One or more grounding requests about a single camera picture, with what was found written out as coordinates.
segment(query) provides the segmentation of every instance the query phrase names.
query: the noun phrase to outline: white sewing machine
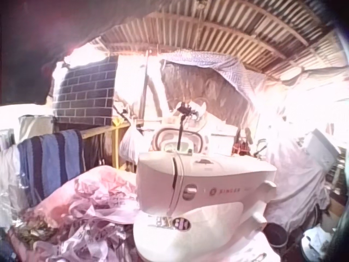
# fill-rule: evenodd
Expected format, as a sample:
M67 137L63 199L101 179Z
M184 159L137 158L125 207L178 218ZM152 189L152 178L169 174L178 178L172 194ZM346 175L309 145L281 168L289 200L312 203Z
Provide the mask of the white sewing machine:
M252 157L140 154L141 212L134 239L144 261L222 261L266 225L276 168Z

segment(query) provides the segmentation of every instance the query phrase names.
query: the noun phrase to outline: bucket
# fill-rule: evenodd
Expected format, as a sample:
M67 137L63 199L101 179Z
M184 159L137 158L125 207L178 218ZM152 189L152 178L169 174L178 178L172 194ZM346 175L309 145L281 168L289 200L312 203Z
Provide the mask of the bucket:
M279 255L286 251L288 236L286 230L275 223L268 223L263 230L270 246Z

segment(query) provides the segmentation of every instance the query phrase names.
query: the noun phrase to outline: striped blanket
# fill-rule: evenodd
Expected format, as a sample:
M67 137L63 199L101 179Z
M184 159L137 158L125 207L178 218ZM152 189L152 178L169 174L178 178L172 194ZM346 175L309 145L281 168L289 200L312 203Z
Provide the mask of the striped blanket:
M78 130L35 136L18 144L21 182L30 206L84 172L82 138Z

